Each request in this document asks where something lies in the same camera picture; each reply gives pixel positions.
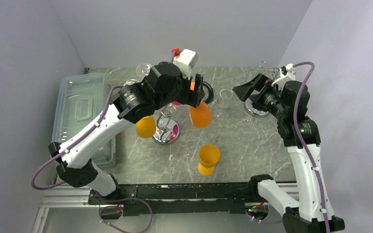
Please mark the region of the pink wine glass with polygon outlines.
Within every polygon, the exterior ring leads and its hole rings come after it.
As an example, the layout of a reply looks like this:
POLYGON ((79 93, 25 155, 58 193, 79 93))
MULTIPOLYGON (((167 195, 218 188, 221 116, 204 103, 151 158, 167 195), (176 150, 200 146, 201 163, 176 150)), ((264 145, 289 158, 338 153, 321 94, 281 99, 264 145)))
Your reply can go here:
POLYGON ((172 105, 175 105, 175 106, 180 106, 180 105, 183 105, 182 103, 180 103, 180 102, 177 102, 177 101, 173 101, 172 103, 171 103, 172 105))

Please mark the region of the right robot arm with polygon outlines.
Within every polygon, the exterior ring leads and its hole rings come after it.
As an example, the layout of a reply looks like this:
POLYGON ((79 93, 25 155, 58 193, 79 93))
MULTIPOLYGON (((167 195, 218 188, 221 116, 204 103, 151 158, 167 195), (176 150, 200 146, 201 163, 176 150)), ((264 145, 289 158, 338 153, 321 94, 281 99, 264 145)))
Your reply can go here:
POLYGON ((283 87, 263 74, 233 88, 240 101, 270 113, 295 171, 297 199, 280 188, 270 175, 255 175, 248 186, 232 191, 232 197, 266 200, 282 217, 288 233, 333 233, 345 229, 345 222, 331 206, 321 169, 321 138, 317 124, 310 119, 310 94, 305 83, 289 80, 283 87))

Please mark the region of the yellow-orange wine glass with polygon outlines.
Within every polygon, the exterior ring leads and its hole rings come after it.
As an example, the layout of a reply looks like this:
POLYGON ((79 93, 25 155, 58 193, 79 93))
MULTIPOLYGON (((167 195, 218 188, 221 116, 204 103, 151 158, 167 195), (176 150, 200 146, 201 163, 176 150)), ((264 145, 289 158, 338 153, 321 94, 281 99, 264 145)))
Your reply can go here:
POLYGON ((220 150, 214 145, 204 145, 199 150, 198 172, 203 176, 211 175, 220 159, 220 150))

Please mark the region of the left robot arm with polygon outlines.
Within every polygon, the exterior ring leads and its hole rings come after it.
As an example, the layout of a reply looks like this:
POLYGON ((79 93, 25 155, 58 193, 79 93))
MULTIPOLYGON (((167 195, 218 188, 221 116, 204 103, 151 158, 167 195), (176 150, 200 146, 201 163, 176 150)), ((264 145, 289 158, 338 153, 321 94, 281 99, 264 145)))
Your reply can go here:
POLYGON ((97 167, 92 156, 117 134, 176 101, 198 107, 204 97, 203 75, 187 76, 169 62, 152 66, 142 81, 111 92, 99 116, 73 138, 51 148, 59 178, 72 187, 88 186, 113 204, 119 200, 116 178, 97 167))

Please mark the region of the orange wine glass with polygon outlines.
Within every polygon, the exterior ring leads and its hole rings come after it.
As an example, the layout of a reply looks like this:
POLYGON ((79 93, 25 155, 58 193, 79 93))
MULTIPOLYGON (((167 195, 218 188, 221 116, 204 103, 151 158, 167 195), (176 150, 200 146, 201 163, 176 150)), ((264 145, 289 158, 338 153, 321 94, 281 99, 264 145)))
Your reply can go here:
POLYGON ((206 128, 212 122, 212 116, 207 103, 205 103, 203 100, 205 98, 205 92, 203 89, 201 89, 199 97, 200 101, 197 107, 191 105, 192 103, 197 103, 197 101, 189 101, 189 117, 192 125, 195 128, 203 129, 206 128))

